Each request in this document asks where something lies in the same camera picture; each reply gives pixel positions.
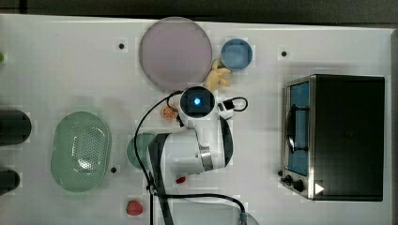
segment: round plate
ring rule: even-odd
[[[159,88],[184,90],[202,82],[212,60],[211,43],[195,22],[170,17],[153,24],[140,45],[145,75]]]

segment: blue bowl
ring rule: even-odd
[[[231,70],[245,68],[251,63],[252,58],[252,48],[242,39],[228,40],[222,47],[222,63]]]

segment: red object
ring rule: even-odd
[[[144,208],[139,202],[132,200],[127,204],[126,211],[131,216],[138,216],[144,212]]]
[[[178,184],[182,184],[182,183],[184,183],[184,182],[185,182],[185,176],[179,177],[179,178],[176,180],[176,183],[178,183]]]

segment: microwave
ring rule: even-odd
[[[286,84],[284,187],[314,201],[383,200],[385,80],[315,74]]]

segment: white table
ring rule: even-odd
[[[148,224],[143,174],[129,164],[126,147],[146,110],[166,94],[144,75],[138,46],[155,21],[0,15],[0,105],[28,113],[33,132],[23,144],[0,148],[0,165],[20,173],[22,183],[0,197],[1,224]],[[250,106],[232,121],[232,165],[189,177],[181,193],[215,192],[239,197],[260,224],[390,224],[391,109],[390,29],[199,22],[214,58],[228,38],[246,38],[251,65],[237,72],[228,97]],[[117,45],[126,48],[119,50]],[[383,202],[309,202],[279,184],[282,88],[314,73],[384,75],[387,81]],[[50,170],[54,130],[67,114],[96,112],[112,131],[108,172],[84,194],[59,187]],[[159,111],[146,130],[177,128]],[[145,212],[130,217],[130,199]]]

